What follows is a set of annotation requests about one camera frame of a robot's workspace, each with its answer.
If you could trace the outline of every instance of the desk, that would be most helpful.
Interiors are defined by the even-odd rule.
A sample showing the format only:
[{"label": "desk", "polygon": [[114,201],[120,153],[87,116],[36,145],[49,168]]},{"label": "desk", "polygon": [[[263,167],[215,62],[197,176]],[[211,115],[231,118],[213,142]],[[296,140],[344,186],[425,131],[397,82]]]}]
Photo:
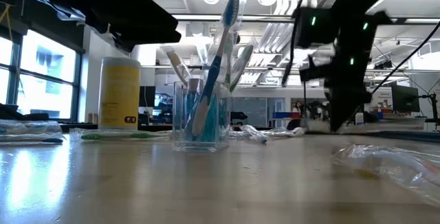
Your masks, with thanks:
[{"label": "desk", "polygon": [[387,180],[330,163],[351,141],[306,135],[217,154],[169,142],[0,147],[0,223],[438,223],[440,212]]}]

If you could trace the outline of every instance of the yellow container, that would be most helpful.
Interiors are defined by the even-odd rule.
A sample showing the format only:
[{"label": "yellow container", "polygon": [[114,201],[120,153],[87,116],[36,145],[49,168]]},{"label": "yellow container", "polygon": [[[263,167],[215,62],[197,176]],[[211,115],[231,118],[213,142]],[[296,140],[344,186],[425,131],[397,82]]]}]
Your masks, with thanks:
[{"label": "yellow container", "polygon": [[103,58],[99,94],[99,129],[138,129],[140,63]]}]

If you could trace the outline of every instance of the wooden table surface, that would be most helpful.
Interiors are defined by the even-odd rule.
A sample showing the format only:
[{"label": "wooden table surface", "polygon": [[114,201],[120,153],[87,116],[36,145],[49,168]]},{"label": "wooden table surface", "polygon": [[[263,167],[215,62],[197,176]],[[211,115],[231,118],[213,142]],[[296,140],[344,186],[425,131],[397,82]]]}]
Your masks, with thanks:
[{"label": "wooden table surface", "polygon": [[385,179],[333,165],[350,142],[438,146],[321,135],[220,153],[169,142],[65,142],[0,147],[0,223],[438,223],[438,208]]}]

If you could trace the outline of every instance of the toothbrush holder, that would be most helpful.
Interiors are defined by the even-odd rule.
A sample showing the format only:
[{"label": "toothbrush holder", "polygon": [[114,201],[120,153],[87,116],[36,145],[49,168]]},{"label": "toothbrush holder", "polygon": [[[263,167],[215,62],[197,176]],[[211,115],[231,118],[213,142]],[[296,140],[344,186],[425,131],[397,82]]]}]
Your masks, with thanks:
[{"label": "toothbrush holder", "polygon": [[215,83],[205,126],[200,136],[193,138],[195,107],[203,87],[200,79],[190,79],[188,86],[182,82],[174,84],[173,150],[213,153],[229,146],[232,94],[226,83]]}]

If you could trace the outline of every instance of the window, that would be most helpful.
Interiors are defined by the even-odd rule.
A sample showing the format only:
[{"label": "window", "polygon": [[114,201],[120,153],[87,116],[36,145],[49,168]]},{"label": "window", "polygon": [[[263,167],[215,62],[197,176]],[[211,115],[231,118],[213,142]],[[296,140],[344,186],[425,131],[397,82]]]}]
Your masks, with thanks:
[{"label": "window", "polygon": [[47,113],[50,119],[76,121],[80,56],[31,30],[26,36],[14,34],[14,42],[2,36],[0,103],[17,104],[24,115]]},{"label": "window", "polygon": [[9,82],[9,71],[5,69],[0,69],[0,103],[6,104],[6,98],[8,96],[8,82]]}]

